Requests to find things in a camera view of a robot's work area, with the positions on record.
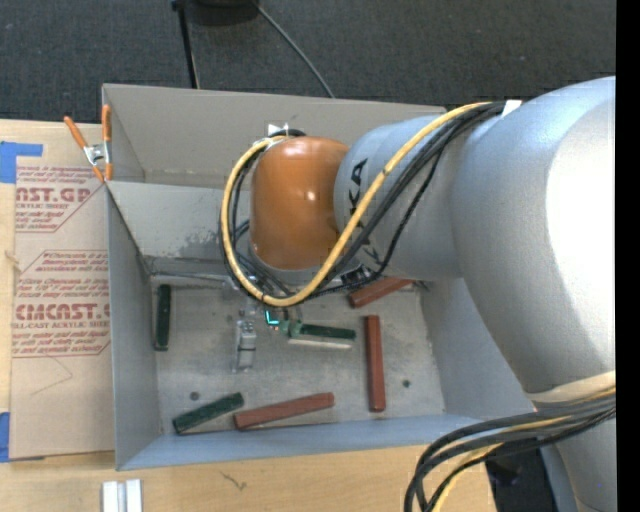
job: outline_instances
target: orange clip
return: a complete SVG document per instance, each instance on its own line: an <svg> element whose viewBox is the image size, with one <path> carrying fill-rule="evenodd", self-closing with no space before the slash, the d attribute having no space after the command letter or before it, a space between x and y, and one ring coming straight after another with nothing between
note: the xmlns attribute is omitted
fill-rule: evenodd
<svg viewBox="0 0 640 512"><path fill-rule="evenodd" d="M113 163L111 162L111 107L109 105L102 106L102 142L105 147L105 178L111 181Z"/></svg>
<svg viewBox="0 0 640 512"><path fill-rule="evenodd" d="M111 162L111 107L104 105L102 107L102 144L89 146L82 133L69 116L64 117L64 123L69 127L73 139L78 146L84 151L87 160L91 164L93 173L97 176L101 183L105 179L111 180L113 177L113 163ZM98 159L105 159L105 173L103 174L96 162Z"/></svg>

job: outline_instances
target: dark floor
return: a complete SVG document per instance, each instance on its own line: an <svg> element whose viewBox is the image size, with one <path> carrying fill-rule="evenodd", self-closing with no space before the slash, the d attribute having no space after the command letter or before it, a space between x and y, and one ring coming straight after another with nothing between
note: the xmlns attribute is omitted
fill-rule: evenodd
<svg viewBox="0 0 640 512"><path fill-rule="evenodd" d="M264 16L229 24L186 1L201 88L328 95ZM260 5L339 98L452 107L616 73L615 0ZM105 82L191 86L169 0L0 0L0 118L96 122ZM540 456L516 462L516 483L495 488L500 510L554 511Z"/></svg>

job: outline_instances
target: green light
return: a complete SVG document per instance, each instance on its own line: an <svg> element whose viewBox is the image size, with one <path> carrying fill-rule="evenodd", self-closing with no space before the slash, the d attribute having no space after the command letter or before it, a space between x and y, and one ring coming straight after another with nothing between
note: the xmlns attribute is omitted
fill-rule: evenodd
<svg viewBox="0 0 640 512"><path fill-rule="evenodd" d="M266 320L267 325L280 325L280 320L277 318L271 318L271 313L267 309L264 310L264 319Z"/></svg>

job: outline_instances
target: blue tape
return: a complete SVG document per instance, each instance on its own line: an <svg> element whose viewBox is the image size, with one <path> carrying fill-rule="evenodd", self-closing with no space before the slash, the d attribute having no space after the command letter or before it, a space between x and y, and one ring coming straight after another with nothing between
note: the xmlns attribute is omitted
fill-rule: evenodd
<svg viewBox="0 0 640 512"><path fill-rule="evenodd" d="M15 183L18 157L42 156L42 148L42 144L0 141L0 183Z"/></svg>
<svg viewBox="0 0 640 512"><path fill-rule="evenodd" d="M0 462L9 462L9 413L0 413Z"/></svg>

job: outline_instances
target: robotic arm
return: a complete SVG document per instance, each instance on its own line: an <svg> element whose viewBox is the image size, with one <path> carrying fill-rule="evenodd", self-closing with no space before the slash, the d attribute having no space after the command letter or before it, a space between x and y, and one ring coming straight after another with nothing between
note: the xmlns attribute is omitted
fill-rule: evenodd
<svg viewBox="0 0 640 512"><path fill-rule="evenodd" d="M379 127L351 148L288 133L263 141L223 202L232 272L274 307L354 268L365 269L356 286L461 277L538 411L607 392L615 401L615 86L594 80L513 110L471 105ZM244 275L234 250L234 180L260 152L249 252L286 283L273 291ZM613 418L558 444L580 511L617 510L615 435Z"/></svg>

